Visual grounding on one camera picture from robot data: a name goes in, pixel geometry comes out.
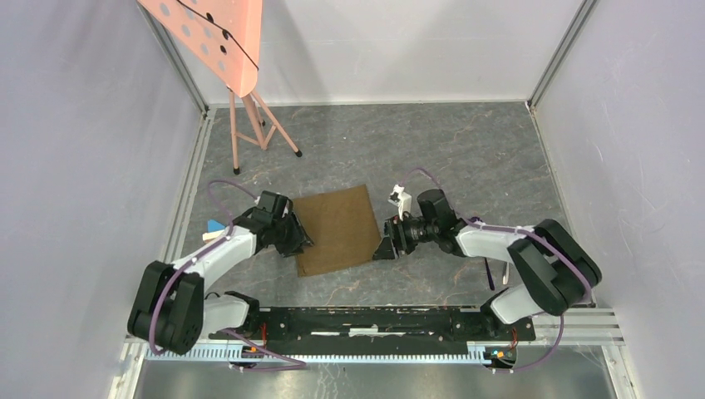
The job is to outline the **brown cloth napkin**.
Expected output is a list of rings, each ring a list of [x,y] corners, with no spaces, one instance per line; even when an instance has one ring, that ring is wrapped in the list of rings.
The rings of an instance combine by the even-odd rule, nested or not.
[[[313,241],[296,256],[299,277],[372,262],[381,235],[366,185],[297,198],[293,207]]]

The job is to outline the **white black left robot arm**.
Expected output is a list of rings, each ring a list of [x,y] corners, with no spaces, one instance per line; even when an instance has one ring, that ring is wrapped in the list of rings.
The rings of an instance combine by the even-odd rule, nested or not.
[[[273,247],[284,258],[312,246],[293,201],[264,191],[254,206],[234,217],[214,239],[191,254],[145,267],[127,332],[145,340],[154,354],[186,354],[203,336],[231,328],[241,338],[254,337],[261,317],[255,301],[226,293],[207,298],[207,290],[234,266]]]

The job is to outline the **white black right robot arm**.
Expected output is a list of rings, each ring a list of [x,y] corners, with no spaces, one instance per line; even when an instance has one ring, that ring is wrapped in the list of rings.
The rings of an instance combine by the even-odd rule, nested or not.
[[[515,267],[521,283],[490,299],[486,303],[490,311],[481,314],[481,331],[491,339],[503,338],[522,318],[562,315],[589,299],[602,280],[599,266],[554,219],[519,227],[463,219],[440,189],[417,196],[418,216],[411,214],[411,197],[403,187],[395,186],[389,200],[397,206],[397,214],[385,220],[373,259],[398,259],[418,244],[433,242],[446,254],[494,259]]]

